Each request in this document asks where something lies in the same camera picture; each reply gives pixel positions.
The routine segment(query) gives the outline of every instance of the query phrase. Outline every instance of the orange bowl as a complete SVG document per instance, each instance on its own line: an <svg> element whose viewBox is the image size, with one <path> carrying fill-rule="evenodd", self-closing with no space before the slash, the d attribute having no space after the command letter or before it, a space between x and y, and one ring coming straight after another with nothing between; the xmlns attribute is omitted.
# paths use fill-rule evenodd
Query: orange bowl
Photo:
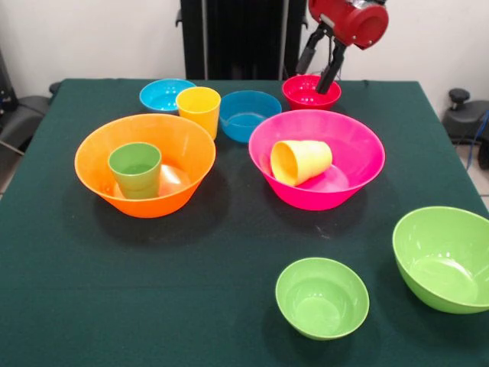
<svg viewBox="0 0 489 367"><path fill-rule="evenodd" d="M121 145L144 141L162 155L159 196L125 199L108 166L108 156ZM215 144L195 122L173 115L134 115L95 130L79 146L75 171L82 183L121 212L156 218L184 206L215 160Z"/></svg>

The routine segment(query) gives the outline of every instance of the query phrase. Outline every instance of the cup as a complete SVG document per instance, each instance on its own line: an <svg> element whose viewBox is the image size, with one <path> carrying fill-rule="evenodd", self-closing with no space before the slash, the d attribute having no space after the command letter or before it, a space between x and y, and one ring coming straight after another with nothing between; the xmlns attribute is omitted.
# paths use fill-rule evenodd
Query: cup
<svg viewBox="0 0 489 367"><path fill-rule="evenodd" d="M150 199L160 188L161 153L152 144L122 145L108 157L114 178L126 199Z"/></svg>
<svg viewBox="0 0 489 367"><path fill-rule="evenodd" d="M214 89L194 86L180 92L176 98L178 113L202 126L215 139L221 96Z"/></svg>
<svg viewBox="0 0 489 367"><path fill-rule="evenodd" d="M298 186L326 171L333 157L324 141L278 141L272 148L270 165L283 184Z"/></svg>

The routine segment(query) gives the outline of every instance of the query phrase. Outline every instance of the tipped yellow cup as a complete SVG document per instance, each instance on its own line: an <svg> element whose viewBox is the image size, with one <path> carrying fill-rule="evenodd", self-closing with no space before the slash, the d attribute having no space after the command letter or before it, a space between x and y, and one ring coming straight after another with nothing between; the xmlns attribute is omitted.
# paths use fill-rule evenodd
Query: tipped yellow cup
<svg viewBox="0 0 489 367"><path fill-rule="evenodd" d="M324 141L284 140L275 143L270 165L283 184L298 186L326 171L333 161L331 148Z"/></svg>
<svg viewBox="0 0 489 367"><path fill-rule="evenodd" d="M176 98L178 113L201 125L215 139L221 96L214 89L194 86L180 92Z"/></svg>

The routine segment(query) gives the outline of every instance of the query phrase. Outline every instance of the blue cable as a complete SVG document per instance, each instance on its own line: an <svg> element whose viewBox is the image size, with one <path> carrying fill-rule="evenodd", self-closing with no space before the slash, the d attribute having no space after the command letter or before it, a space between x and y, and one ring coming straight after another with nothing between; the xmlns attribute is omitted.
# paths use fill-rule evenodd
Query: blue cable
<svg viewBox="0 0 489 367"><path fill-rule="evenodd" d="M472 140L471 149L468 152L467 171L468 171L468 169L470 168L470 166L472 164L472 151L474 150L475 142L477 141L477 139L479 139L481 137L482 133L486 129L486 126L487 126L487 122L488 121L489 121L489 111L486 111L486 113L484 114L484 117L482 118L481 126L479 126L479 129L477 130L477 133L474 136L474 140Z"/></svg>

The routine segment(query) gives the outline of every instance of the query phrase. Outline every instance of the red bowl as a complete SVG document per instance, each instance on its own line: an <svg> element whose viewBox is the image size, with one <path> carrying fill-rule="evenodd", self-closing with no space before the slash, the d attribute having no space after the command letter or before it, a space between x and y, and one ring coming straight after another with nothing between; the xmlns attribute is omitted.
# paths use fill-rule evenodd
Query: red bowl
<svg viewBox="0 0 489 367"><path fill-rule="evenodd" d="M319 75L297 75L285 81L282 93L290 109L330 109L342 96L342 89L333 82L326 94L316 92Z"/></svg>

